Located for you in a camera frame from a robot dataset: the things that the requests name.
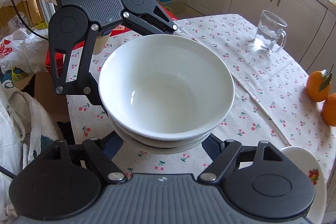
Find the glass mug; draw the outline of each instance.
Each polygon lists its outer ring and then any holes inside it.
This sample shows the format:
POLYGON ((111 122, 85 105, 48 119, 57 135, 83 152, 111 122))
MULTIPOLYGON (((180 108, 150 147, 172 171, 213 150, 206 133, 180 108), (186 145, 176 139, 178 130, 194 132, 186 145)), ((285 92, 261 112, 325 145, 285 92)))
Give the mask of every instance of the glass mug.
POLYGON ((277 15, 267 10, 262 11, 257 33, 254 38, 256 47, 271 52, 281 51, 287 40, 287 34, 284 31, 284 28, 287 26, 287 23, 277 15), (281 45, 275 48, 274 46, 278 43, 280 37, 282 37, 281 45))

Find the mug handle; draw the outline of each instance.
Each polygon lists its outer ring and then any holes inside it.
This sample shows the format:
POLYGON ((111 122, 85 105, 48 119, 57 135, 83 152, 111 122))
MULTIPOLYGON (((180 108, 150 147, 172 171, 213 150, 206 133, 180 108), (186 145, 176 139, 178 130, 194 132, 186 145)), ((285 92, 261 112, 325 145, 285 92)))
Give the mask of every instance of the mug handle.
POLYGON ((274 49, 274 46, 273 46, 271 48, 271 52, 277 53, 277 52, 281 51, 284 48, 284 46, 286 45, 286 41, 287 41, 287 34, 286 34, 286 32, 284 30, 282 30, 280 32, 280 35, 282 36, 282 41, 281 41, 280 47, 277 50, 273 50, 274 49))

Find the orange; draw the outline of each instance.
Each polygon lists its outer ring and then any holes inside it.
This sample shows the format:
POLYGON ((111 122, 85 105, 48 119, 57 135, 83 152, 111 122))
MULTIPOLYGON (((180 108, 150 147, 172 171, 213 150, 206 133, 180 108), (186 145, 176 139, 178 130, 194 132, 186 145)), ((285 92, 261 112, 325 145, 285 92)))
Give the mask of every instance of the orange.
POLYGON ((306 90, 308 96, 314 101, 314 102, 322 102, 325 100, 329 93, 331 88, 331 82, 329 85, 321 90, 319 92, 320 85, 325 81, 326 79, 322 77, 322 71, 314 71, 312 72, 307 80, 306 90))
POLYGON ((336 127, 336 93, 330 94, 325 100, 322 117, 327 125, 336 127))

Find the table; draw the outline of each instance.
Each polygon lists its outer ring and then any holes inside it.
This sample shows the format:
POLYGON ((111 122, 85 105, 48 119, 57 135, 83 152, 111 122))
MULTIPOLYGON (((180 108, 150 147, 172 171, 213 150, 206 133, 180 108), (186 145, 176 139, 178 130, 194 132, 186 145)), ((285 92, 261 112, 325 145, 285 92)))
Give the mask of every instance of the table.
MULTIPOLYGON (((256 27, 240 15, 216 15, 177 20, 176 35, 191 38, 214 51, 232 73, 235 100, 231 111, 213 130, 218 138, 235 139, 243 145, 268 140, 278 149, 296 145, 309 150, 320 162, 325 180, 335 155, 336 129, 325 124, 320 110, 307 96, 308 75, 284 50, 269 53, 255 47, 256 27)), ((90 72, 98 79, 106 58, 120 45, 138 37, 130 31, 110 37, 104 50, 92 56, 90 72)), ((72 52, 68 80, 76 78, 81 48, 72 52)), ((76 143, 103 138, 111 131, 100 106, 85 96, 67 96, 76 143)), ((201 145, 175 155, 151 155, 127 143, 113 158, 127 177, 135 173, 193 173, 196 177, 212 162, 201 145)))

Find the bowl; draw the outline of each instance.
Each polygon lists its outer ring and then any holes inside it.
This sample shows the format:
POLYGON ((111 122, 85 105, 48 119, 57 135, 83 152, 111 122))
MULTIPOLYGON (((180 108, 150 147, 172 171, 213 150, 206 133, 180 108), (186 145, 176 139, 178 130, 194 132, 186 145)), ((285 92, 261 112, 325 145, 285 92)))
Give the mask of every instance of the bowl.
POLYGON ((207 132, 197 137, 189 138, 189 139, 181 140, 181 141, 159 141, 159 140, 153 140, 153 139, 149 139, 141 135, 135 134, 134 132, 128 130, 127 128, 124 128, 117 121, 114 121, 114 122, 124 133, 126 133, 128 136, 130 136, 134 140, 138 141, 139 143, 142 143, 144 145, 154 147, 154 148, 176 148, 182 145, 187 145, 190 143, 197 142, 198 140, 201 140, 205 136, 209 136, 211 133, 211 132, 207 132))
POLYGON ((134 140, 133 138, 131 138, 129 135, 127 135, 125 132, 123 132, 115 123, 115 121, 110 120, 112 127, 114 128, 115 132, 119 135, 120 138, 122 138, 125 142, 127 142, 130 146, 140 149, 142 151, 146 151, 147 153, 150 154, 157 154, 157 155, 172 155, 172 154, 177 154, 177 153, 182 153, 185 152, 187 150, 190 150, 194 147, 196 147, 197 145, 199 145, 200 143, 202 143, 206 138, 208 138, 207 136, 204 136, 201 140, 198 140, 194 143, 190 143, 187 145, 182 145, 179 147, 174 147, 174 148, 155 148, 155 147, 150 147, 147 145, 144 145, 136 140, 134 140))
POLYGON ((308 150, 299 146, 288 146, 280 150, 315 185, 315 198, 306 216, 312 224, 321 224, 327 204, 327 188, 317 159, 308 150))
POLYGON ((231 109, 235 93, 229 69, 214 52, 166 34, 117 48, 101 68, 98 88, 110 118, 161 141, 211 131, 231 109))

